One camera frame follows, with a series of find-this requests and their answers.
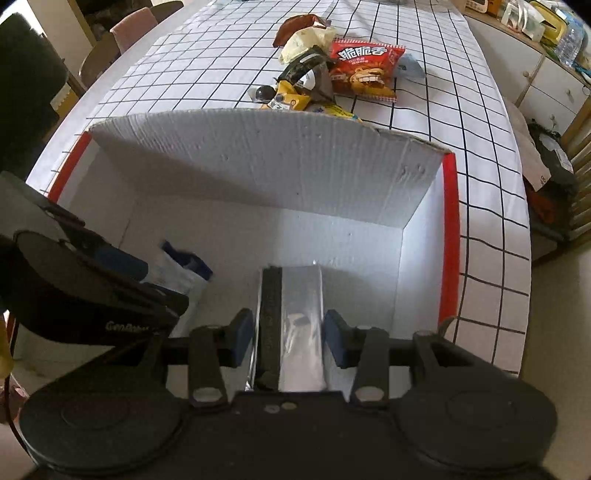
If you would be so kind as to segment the wooden chair with pink cloth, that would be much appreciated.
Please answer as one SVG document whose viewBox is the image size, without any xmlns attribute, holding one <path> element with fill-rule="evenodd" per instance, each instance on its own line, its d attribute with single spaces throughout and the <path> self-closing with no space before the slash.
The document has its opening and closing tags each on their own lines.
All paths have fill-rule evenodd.
<svg viewBox="0 0 591 480">
<path fill-rule="evenodd" d="M 157 5 L 143 4 L 123 17 L 92 47 L 82 61 L 79 76 L 86 89 L 127 50 L 183 7 L 183 1 L 167 1 Z"/>
</svg>

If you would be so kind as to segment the light blue snack packet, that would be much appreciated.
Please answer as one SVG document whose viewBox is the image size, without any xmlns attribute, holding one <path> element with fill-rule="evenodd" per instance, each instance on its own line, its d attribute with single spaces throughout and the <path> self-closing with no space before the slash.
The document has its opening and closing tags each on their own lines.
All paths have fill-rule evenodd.
<svg viewBox="0 0 591 480">
<path fill-rule="evenodd" d="M 394 74 L 397 78 L 423 80 L 426 78 L 424 68 L 410 53 L 405 53 L 398 61 Z"/>
</svg>

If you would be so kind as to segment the silver snack packet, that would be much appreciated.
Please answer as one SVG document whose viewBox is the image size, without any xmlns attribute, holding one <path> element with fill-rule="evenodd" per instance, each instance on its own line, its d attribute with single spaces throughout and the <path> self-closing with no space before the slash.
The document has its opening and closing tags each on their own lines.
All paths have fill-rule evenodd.
<svg viewBox="0 0 591 480">
<path fill-rule="evenodd" d="M 318 265 L 263 269 L 246 388 L 260 392 L 325 390 L 322 316 Z"/>
</svg>

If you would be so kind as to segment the round black jelly cup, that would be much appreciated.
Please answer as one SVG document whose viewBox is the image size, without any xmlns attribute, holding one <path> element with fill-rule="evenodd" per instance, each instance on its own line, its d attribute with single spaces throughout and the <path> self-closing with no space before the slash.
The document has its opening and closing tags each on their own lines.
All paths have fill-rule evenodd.
<svg viewBox="0 0 591 480">
<path fill-rule="evenodd" d="M 252 86 L 247 91 L 247 94 L 252 102 L 267 104 L 276 97 L 276 89 L 270 85 Z"/>
</svg>

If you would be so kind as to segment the black bag on chair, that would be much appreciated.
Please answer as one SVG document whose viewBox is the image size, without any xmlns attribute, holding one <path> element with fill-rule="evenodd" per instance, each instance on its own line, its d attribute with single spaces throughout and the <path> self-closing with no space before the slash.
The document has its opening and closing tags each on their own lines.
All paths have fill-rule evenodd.
<svg viewBox="0 0 591 480">
<path fill-rule="evenodd" d="M 550 172 L 550 180 L 564 187 L 574 187 L 574 169 L 559 143 L 559 135 L 535 122 L 528 124 L 528 130 L 543 164 Z"/>
</svg>

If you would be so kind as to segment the white sideboard cabinet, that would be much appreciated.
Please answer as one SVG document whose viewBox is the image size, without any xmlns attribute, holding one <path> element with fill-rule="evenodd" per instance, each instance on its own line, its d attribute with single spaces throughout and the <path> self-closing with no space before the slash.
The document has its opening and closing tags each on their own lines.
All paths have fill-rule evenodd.
<svg viewBox="0 0 591 480">
<path fill-rule="evenodd" d="M 465 11 L 503 96 L 530 121 L 569 137 L 590 118 L 590 86 L 544 48 L 493 17 Z"/>
</svg>

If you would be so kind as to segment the white red cardboard box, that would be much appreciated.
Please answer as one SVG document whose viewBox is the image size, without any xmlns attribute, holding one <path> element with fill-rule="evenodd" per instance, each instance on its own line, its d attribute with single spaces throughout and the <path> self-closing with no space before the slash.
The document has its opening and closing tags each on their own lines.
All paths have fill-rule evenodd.
<svg viewBox="0 0 591 480">
<path fill-rule="evenodd" d="M 318 265 L 324 314 L 408 339 L 458 310 L 456 159 L 321 113 L 134 114 L 77 141 L 50 198 L 149 264 L 166 240 L 213 277 L 188 327 L 257 311 L 263 269 Z"/>
</svg>

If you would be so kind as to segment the beige clothes pile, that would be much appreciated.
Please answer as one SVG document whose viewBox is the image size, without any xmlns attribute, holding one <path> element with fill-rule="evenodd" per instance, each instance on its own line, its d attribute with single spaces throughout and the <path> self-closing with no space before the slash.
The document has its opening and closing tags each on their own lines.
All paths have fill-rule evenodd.
<svg viewBox="0 0 591 480">
<path fill-rule="evenodd" d="M 506 97 L 503 98 L 503 101 L 518 146 L 522 174 L 533 190 L 539 191 L 550 180 L 550 170 L 542 161 L 523 114 Z"/>
</svg>

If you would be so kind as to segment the dark red snack packet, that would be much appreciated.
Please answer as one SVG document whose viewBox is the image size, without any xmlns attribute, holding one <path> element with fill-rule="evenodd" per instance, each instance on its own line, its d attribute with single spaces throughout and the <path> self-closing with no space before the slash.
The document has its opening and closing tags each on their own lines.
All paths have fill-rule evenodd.
<svg viewBox="0 0 591 480">
<path fill-rule="evenodd" d="M 288 18 L 273 39 L 273 47 L 283 47 L 295 32 L 308 27 L 328 28 L 331 23 L 315 14 L 301 14 Z"/>
</svg>

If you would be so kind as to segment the cream snack packet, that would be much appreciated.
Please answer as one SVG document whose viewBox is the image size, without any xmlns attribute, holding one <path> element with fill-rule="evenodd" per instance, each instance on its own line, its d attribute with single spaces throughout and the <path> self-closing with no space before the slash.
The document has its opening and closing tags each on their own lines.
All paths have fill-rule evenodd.
<svg viewBox="0 0 591 480">
<path fill-rule="evenodd" d="M 331 48 L 336 35 L 337 30 L 332 27 L 307 27 L 294 32 L 280 51 L 280 64 L 287 65 L 295 57 L 315 46 L 320 47 L 322 51 L 329 54 L 329 48 Z"/>
</svg>

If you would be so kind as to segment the yellow tissue box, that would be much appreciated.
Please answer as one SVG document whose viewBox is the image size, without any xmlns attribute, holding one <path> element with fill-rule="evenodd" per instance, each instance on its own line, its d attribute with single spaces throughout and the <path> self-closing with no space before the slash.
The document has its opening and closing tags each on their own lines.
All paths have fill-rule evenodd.
<svg viewBox="0 0 591 480">
<path fill-rule="evenodd" d="M 531 1 L 530 5 L 542 16 L 540 23 L 544 27 L 544 33 L 541 42 L 546 45 L 557 46 L 566 32 L 566 22 L 552 9 L 538 1 Z"/>
</svg>

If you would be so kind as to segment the black snack packet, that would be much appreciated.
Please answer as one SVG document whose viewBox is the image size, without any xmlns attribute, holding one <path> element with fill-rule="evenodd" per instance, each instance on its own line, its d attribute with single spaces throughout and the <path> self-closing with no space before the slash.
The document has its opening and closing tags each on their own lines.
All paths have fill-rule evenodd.
<svg viewBox="0 0 591 480">
<path fill-rule="evenodd" d="M 318 102 L 335 100 L 329 67 L 332 60 L 317 45 L 305 50 L 284 68 L 279 81 L 287 81 L 298 93 Z"/>
</svg>

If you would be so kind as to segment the white blue snack packet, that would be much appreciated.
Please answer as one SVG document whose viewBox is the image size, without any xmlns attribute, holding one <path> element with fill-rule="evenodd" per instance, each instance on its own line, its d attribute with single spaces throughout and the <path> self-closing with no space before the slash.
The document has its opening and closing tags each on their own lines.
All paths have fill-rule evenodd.
<svg viewBox="0 0 591 480">
<path fill-rule="evenodd" d="M 188 307 L 180 319 L 190 323 L 213 271 L 196 254 L 178 250 L 166 240 L 160 244 L 159 249 L 155 259 L 148 265 L 147 275 L 142 282 L 186 296 Z"/>
</svg>

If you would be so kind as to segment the red chips bag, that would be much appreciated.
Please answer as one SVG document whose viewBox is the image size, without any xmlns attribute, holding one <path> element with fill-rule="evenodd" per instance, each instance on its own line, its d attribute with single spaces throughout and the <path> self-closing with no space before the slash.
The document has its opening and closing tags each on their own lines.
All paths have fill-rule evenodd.
<svg viewBox="0 0 591 480">
<path fill-rule="evenodd" d="M 329 76 L 335 93 L 394 102 L 394 72 L 405 53 L 401 45 L 335 39 L 329 54 Z"/>
</svg>

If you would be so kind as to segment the yellow snack packet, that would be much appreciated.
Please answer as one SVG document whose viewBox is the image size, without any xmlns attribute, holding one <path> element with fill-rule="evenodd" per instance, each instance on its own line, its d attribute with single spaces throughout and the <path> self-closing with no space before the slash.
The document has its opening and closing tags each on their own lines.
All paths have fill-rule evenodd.
<svg viewBox="0 0 591 480">
<path fill-rule="evenodd" d="M 310 103 L 310 96 L 298 92 L 290 82 L 281 80 L 276 85 L 276 94 L 263 104 L 262 109 L 304 111 Z"/>
</svg>

